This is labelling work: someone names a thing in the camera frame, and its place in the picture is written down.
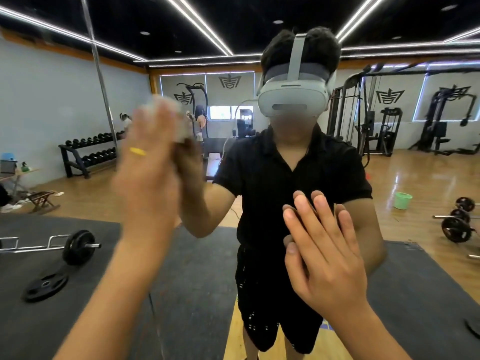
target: black rubber mat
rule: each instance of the black rubber mat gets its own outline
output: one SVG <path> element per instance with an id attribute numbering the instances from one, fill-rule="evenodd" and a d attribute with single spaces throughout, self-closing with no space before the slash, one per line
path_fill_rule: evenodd
<path id="1" fill-rule="evenodd" d="M 102 242 L 81 268 L 63 264 L 61 253 L 0 256 L 0 358 L 51 359 L 101 278 L 118 239 L 116 223 L 68 218 L 0 215 L 0 237 L 20 236 L 42 245 L 49 236 L 89 229 Z M 223 359 L 235 301 L 235 229 L 218 228 L 205 239 L 185 229 L 152 288 L 165 360 Z M 463 319 L 480 306 L 419 246 L 387 242 L 389 257 L 369 280 L 369 301 L 387 329 L 414 360 L 477 359 L 480 340 Z M 37 276 L 63 269 L 70 281 L 43 302 L 20 301 Z M 145 301 L 130 359 L 159 359 L 160 345 Z"/>

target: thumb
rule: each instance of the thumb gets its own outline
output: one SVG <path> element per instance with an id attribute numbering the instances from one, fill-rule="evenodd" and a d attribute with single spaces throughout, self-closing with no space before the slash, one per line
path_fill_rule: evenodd
<path id="1" fill-rule="evenodd" d="M 310 296 L 308 279 L 305 273 L 302 256 L 295 242 L 286 247 L 285 266 L 292 288 L 304 301 Z"/>

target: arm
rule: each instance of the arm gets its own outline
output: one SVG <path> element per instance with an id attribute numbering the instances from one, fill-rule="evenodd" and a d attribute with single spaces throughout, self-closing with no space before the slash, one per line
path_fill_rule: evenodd
<path id="1" fill-rule="evenodd" d="M 365 270 L 369 275 L 387 257 L 374 202 L 369 198 L 361 198 L 345 202 L 344 205 L 352 218 Z"/>
<path id="2" fill-rule="evenodd" d="M 224 156 L 212 183 L 206 183 L 198 147 L 190 139 L 178 145 L 175 163 L 182 183 L 180 217 L 183 226 L 198 238 L 205 237 L 223 220 L 235 197 L 241 194 L 239 146 Z"/>
<path id="3" fill-rule="evenodd" d="M 125 221 L 112 259 L 54 360 L 125 359 L 136 316 L 168 252 L 179 207 L 171 163 L 173 108 L 135 112 L 113 188 L 123 198 Z M 130 148 L 146 152 L 135 154 Z"/>
<path id="4" fill-rule="evenodd" d="M 354 360 L 411 360 L 367 301 L 363 255 L 349 212 L 337 206 L 338 224 L 323 195 L 313 200 L 318 216 L 303 194 L 294 202 L 303 224 L 285 209 L 294 239 L 285 266 L 297 295 L 332 324 Z"/>

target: shirt sleeve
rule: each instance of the shirt sleeve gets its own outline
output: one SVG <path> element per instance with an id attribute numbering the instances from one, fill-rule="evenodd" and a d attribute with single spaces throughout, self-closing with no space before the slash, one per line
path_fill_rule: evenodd
<path id="1" fill-rule="evenodd" d="M 242 171 L 240 158 L 241 142 L 236 141 L 225 153 L 218 170 L 213 177 L 213 183 L 228 189 L 235 197 L 242 194 Z"/>
<path id="2" fill-rule="evenodd" d="M 372 198 L 372 186 L 367 181 L 362 158 L 356 149 L 349 148 L 341 157 L 335 172 L 334 203 L 343 204 L 360 198 Z"/>

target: black logo on blind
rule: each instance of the black logo on blind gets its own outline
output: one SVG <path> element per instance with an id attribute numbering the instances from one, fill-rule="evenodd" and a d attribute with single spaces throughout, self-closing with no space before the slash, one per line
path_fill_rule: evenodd
<path id="1" fill-rule="evenodd" d="M 180 102 L 182 105 L 189 105 L 194 101 L 194 97 L 191 93 L 185 93 L 185 92 L 182 92 L 181 94 L 174 93 L 173 96 L 175 96 L 175 99 L 178 102 Z"/>
<path id="2" fill-rule="evenodd" d="M 378 90 L 377 98 L 381 104 L 391 105 L 395 104 L 400 99 L 400 97 L 402 97 L 404 92 L 405 90 L 397 90 L 393 92 L 391 88 L 388 89 L 388 92 Z"/>
<path id="3" fill-rule="evenodd" d="M 452 93 L 447 98 L 447 101 L 455 101 L 455 100 L 460 100 L 461 98 L 465 97 L 467 95 L 467 93 L 469 92 L 470 88 L 471 88 L 471 86 L 457 87 L 454 84 L 452 88 L 440 87 L 440 90 L 451 90 Z"/>
<path id="4" fill-rule="evenodd" d="M 228 77 L 219 77 L 218 79 L 223 88 L 232 89 L 238 87 L 241 78 L 242 76 L 232 77 L 231 74 L 229 74 Z"/>

